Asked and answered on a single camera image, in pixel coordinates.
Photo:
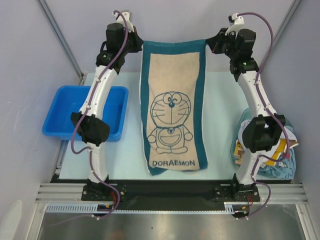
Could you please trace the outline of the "teal beige Doraemon towel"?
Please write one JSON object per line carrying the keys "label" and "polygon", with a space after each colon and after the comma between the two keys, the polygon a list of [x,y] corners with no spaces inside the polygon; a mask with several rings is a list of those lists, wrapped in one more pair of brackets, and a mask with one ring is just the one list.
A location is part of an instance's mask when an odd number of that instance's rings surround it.
{"label": "teal beige Doraemon towel", "polygon": [[139,81],[143,153],[151,175],[208,166],[203,141],[206,42],[146,41]]}

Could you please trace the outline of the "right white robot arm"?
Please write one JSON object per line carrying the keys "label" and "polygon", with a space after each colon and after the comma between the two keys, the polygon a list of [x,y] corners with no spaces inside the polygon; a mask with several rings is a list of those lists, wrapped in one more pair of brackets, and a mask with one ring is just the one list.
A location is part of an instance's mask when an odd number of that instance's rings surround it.
{"label": "right white robot arm", "polygon": [[273,151],[286,136],[284,115],[277,114],[262,86],[259,67],[252,57],[256,34],[249,29],[239,31],[221,28],[206,43],[214,54],[230,59],[229,70],[241,87],[252,119],[242,131],[244,157],[230,184],[229,198],[244,202],[259,197],[256,176],[260,165],[272,159]]}

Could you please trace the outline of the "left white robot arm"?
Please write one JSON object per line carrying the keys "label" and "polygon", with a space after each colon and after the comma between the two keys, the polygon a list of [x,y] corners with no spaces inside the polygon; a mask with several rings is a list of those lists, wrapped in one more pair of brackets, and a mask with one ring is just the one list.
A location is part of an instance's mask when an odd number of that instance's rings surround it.
{"label": "left white robot arm", "polygon": [[86,186],[99,200],[110,195],[109,174],[105,163],[105,143],[110,135],[110,126],[103,121],[104,107],[113,85],[125,63],[128,53],[142,50],[143,40],[131,23],[111,23],[106,29],[106,40],[96,57],[93,83],[78,112],[72,112],[74,125],[71,151],[79,155],[83,151],[89,156],[89,176]]}

